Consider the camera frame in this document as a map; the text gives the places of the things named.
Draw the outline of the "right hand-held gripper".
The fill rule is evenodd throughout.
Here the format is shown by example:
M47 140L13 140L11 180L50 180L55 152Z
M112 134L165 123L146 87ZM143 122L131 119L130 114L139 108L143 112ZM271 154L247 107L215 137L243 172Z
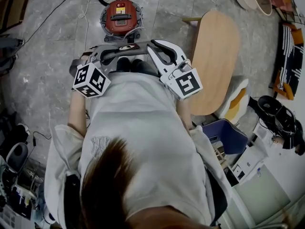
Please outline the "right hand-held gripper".
M197 70L178 45L165 40L151 40L151 44L153 46L147 44L147 51L159 73L163 74L160 80L179 101L203 89ZM169 56L169 62L161 57L161 52Z

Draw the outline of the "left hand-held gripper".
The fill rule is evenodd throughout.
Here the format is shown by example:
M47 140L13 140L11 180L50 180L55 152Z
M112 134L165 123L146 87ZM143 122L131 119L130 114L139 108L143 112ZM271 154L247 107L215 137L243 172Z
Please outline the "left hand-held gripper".
M111 81L108 74L117 69L117 57L104 59L101 54L107 45L98 45L87 60L74 59L70 65L70 74L74 78L72 90L86 98L102 96Z

